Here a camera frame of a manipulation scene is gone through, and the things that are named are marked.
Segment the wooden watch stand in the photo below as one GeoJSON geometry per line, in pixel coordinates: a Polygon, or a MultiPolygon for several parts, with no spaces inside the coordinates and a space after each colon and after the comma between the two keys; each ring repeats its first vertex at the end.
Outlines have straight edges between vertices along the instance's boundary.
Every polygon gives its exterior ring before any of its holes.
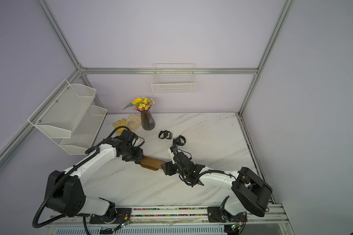
{"type": "Polygon", "coordinates": [[[159,169],[162,169],[163,164],[165,164],[165,161],[147,156],[144,156],[140,162],[141,167],[152,171],[158,171],[159,169]]]}

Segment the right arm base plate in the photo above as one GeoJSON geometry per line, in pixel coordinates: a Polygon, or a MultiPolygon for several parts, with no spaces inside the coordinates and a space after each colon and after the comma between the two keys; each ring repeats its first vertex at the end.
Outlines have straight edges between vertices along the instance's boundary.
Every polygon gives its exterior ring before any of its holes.
{"type": "Polygon", "coordinates": [[[244,212],[231,215],[220,207],[207,207],[207,216],[209,223],[247,222],[247,217],[244,212]]]}

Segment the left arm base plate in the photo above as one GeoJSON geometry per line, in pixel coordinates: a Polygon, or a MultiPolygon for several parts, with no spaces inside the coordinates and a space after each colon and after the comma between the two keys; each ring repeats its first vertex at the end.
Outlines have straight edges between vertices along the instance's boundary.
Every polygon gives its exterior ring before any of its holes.
{"type": "Polygon", "coordinates": [[[109,210],[105,215],[92,215],[90,224],[121,224],[129,220],[132,208],[115,208],[109,210]]]}

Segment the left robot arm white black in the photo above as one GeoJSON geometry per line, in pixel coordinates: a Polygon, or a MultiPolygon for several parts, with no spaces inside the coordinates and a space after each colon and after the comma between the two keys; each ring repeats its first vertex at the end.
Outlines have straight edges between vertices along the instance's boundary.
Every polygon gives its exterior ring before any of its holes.
{"type": "Polygon", "coordinates": [[[37,210],[33,228],[41,228],[64,217],[98,216],[104,223],[112,223],[118,213],[115,203],[103,198],[87,196],[84,185],[106,163],[120,157],[125,162],[139,164],[143,158],[141,146],[145,143],[129,128],[120,126],[122,133],[112,133],[97,145],[85,151],[86,157],[64,170],[55,170],[47,181],[44,201],[37,210]]]}

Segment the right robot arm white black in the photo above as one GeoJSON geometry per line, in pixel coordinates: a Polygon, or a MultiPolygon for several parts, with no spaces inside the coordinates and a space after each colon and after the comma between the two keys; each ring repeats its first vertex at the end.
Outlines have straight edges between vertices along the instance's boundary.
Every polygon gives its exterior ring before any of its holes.
{"type": "Polygon", "coordinates": [[[222,209],[226,214],[235,216],[242,212],[264,217],[271,199],[273,189],[257,174],[247,167],[239,171],[212,169],[205,165],[195,164],[191,158],[179,152],[172,155],[172,160],[161,165],[165,175],[178,174],[188,186],[215,186],[233,192],[223,200],[222,209]]]}

